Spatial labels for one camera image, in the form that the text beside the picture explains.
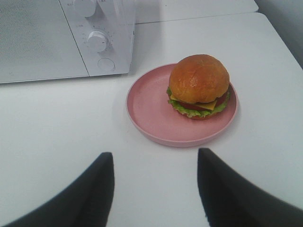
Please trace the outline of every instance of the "green lettuce leaf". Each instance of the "green lettuce leaf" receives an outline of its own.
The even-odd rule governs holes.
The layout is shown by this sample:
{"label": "green lettuce leaf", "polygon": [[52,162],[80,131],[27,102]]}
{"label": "green lettuce leaf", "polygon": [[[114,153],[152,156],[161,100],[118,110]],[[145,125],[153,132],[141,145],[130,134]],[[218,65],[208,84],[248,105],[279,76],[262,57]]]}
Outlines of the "green lettuce leaf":
{"label": "green lettuce leaf", "polygon": [[[166,93],[167,93],[169,96],[171,95],[171,90],[170,90],[169,87],[167,88]],[[189,117],[189,118],[194,117],[194,116],[205,117],[205,116],[207,116],[207,115],[212,115],[212,114],[214,114],[214,113],[218,113],[218,112],[223,111],[223,110],[225,109],[225,107],[227,106],[227,103],[228,103],[228,100],[229,100],[229,98],[230,98],[230,95],[231,95],[231,94],[230,94],[230,92],[229,92],[229,90],[228,90],[224,102],[221,103],[219,106],[216,106],[216,107],[214,108],[214,110],[212,110],[212,111],[211,111],[211,110],[209,110],[209,111],[207,111],[207,110],[199,111],[199,110],[190,110],[190,109],[186,109],[186,108],[184,108],[183,106],[181,106],[181,105],[179,104],[178,101],[176,101],[176,100],[171,100],[171,99],[168,101],[168,103],[171,104],[172,107],[173,107],[175,110],[179,111],[181,114],[186,114],[187,117]]]}

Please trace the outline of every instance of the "white tabletop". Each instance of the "white tabletop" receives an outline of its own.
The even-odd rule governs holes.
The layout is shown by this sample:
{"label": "white tabletop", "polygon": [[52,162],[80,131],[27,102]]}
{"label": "white tabletop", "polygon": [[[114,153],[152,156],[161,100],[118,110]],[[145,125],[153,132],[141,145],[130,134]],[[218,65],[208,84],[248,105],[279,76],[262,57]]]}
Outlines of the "white tabletop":
{"label": "white tabletop", "polygon": [[113,153],[108,227],[208,226],[196,183],[198,147],[171,148],[130,122],[130,86],[157,66],[207,53],[227,68],[240,101],[209,147],[272,195],[303,208],[303,71],[259,13],[136,26],[131,72],[0,85],[0,226],[64,189]]}
{"label": "white tabletop", "polygon": [[254,0],[134,0],[136,23],[257,12]]}

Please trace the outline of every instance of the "black object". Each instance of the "black object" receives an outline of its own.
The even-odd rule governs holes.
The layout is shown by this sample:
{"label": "black object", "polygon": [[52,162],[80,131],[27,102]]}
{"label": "black object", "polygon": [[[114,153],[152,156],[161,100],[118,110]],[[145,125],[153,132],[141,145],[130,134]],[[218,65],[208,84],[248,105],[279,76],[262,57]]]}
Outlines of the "black object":
{"label": "black object", "polygon": [[105,227],[114,196],[111,153],[102,153],[72,184],[5,227]]}
{"label": "black object", "polygon": [[303,227],[303,210],[253,185],[208,148],[199,149],[197,181],[211,227]]}

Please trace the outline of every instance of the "microwave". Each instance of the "microwave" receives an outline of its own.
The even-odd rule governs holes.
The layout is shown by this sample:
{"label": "microwave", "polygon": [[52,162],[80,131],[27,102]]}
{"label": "microwave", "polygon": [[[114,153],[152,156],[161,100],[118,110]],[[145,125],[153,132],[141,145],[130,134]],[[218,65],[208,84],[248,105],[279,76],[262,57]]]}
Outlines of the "microwave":
{"label": "microwave", "polygon": [[133,0],[0,0],[0,83],[128,73]]}

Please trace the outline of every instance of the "yellow cheese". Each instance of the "yellow cheese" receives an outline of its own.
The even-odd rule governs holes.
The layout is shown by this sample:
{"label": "yellow cheese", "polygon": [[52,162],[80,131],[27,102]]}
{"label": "yellow cheese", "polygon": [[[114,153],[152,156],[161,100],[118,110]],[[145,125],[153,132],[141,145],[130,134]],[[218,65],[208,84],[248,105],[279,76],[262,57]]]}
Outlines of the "yellow cheese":
{"label": "yellow cheese", "polygon": [[[179,101],[176,97],[174,97],[174,95],[171,95],[170,99],[175,100],[175,101]],[[191,104],[191,105],[195,105],[195,106],[207,109],[207,110],[214,110],[214,107],[216,106],[216,104],[217,104],[217,99],[214,100],[213,102],[210,102],[210,103],[199,103],[199,104]]]}

